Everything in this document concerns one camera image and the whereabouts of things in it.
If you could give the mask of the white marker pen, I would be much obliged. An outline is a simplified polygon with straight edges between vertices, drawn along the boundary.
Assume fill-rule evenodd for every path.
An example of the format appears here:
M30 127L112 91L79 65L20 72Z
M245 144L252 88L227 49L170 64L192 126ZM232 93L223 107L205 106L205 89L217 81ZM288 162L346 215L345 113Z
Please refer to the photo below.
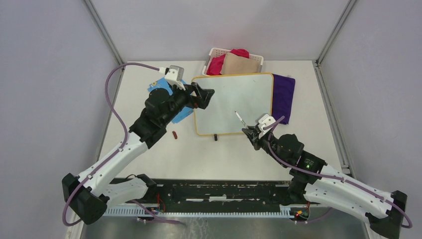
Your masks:
M244 119L240 116L240 114L237 112L237 111L234 111L235 112L235 114L236 114L236 116L237 116L237 118L240 120L240 122L243 124L243 126L244 126L244 128L247 128L247 124L246 124L246 122L244 121Z

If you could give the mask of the yellow framed whiteboard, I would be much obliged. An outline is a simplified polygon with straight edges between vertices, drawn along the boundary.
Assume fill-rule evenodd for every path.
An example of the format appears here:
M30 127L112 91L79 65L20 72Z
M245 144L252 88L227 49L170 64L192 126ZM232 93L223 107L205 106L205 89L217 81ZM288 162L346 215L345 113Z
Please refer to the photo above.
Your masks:
M205 110L195 110L195 129L200 136L242 133L243 124L255 125L263 114L272 111L273 74L201 76L192 79L204 89L215 93Z

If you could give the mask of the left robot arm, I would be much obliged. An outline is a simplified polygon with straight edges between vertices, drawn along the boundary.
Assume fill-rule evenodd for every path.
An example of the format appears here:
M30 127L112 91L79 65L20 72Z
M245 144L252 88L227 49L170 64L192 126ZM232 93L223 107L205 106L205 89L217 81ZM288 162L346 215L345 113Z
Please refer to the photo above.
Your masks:
M166 134L167 125L179 112L184 108L206 109L214 94L213 89L203 89L196 82L183 89L173 86L171 94L162 88L152 90L140 117L126 130L121 143L85 171L63 177L63 223L90 225L110 207L134 199L152 202L156 189L143 179L135 177L118 184L112 184L112 180Z

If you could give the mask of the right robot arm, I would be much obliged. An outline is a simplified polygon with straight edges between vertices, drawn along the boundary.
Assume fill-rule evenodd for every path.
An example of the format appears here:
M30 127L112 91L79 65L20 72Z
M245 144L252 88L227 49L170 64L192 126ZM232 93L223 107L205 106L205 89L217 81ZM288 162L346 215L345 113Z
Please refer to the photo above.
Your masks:
M413 223L406 214L407 195L401 191L385 192L370 187L304 150L295 134L277 138L273 130L246 126L242 132L255 150L264 150L281 166L289 168L292 180L284 205L307 201L348 213L368 224L375 233L397 239L402 228Z

